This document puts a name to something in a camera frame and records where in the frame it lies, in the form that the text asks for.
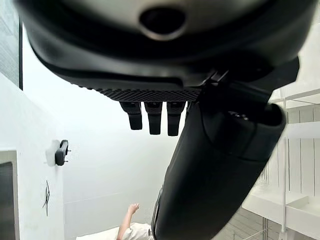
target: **textured grip panel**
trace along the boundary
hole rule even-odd
[[[197,100],[200,88],[184,88],[182,90],[121,90],[96,89],[97,92],[119,102],[193,102]]]

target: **white panel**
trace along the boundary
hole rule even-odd
[[[314,193],[320,197],[320,138],[314,139]]]
[[[59,148],[60,125],[1,74],[0,113],[0,148],[16,150],[20,239],[62,240],[63,169],[47,164]],[[50,189],[48,216],[42,208],[46,180]]]
[[[314,121],[314,113],[312,107],[303,107],[300,110],[300,123],[307,123]]]
[[[285,174],[285,189],[286,191],[289,191],[289,158],[288,158],[288,152],[286,152],[286,144],[288,144],[289,140],[281,138],[278,142],[278,174],[279,174],[279,187],[282,188],[282,182],[284,179]],[[286,170],[284,172],[284,161],[286,161]]]
[[[320,24],[311,28],[310,34],[299,53],[300,71],[297,81],[282,87],[286,97],[320,88]]]
[[[315,151],[313,139],[301,139],[301,189],[302,194],[313,196]]]
[[[314,122],[320,121],[320,106],[319,105],[315,105],[313,107],[313,121]]]
[[[300,112],[298,109],[288,111],[288,123],[289,124],[300,123]]]
[[[295,193],[301,193],[300,146],[300,139],[289,139],[289,190]]]
[[[271,186],[279,187],[278,144],[275,146],[268,162],[268,180]]]

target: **black clip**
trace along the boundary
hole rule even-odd
[[[141,102],[120,102],[122,109],[128,114],[132,130],[142,129]]]
[[[161,133],[162,102],[145,102],[144,107],[148,113],[150,134],[159,135]]]
[[[181,113],[184,111],[186,102],[167,102],[166,109],[168,112],[168,135],[178,136]]]
[[[71,152],[70,150],[68,150],[68,146],[68,140],[62,140],[60,143],[60,148],[55,152],[55,164],[57,164],[58,166],[63,166],[66,162],[68,162],[65,161],[66,155],[68,155],[68,152]]]

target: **raised arm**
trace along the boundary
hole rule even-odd
[[[118,236],[116,237],[116,240],[122,240],[126,230],[130,228],[132,215],[137,211],[138,208],[139,208],[139,203],[131,204],[128,207],[128,212],[124,216],[122,224],[119,227]]]

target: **black wall hook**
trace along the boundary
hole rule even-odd
[[[55,164],[58,166],[63,166],[65,164],[65,157],[68,155],[68,152],[71,152],[68,150],[69,142],[68,140],[62,140],[60,143],[60,148],[55,152],[54,158],[55,158]]]

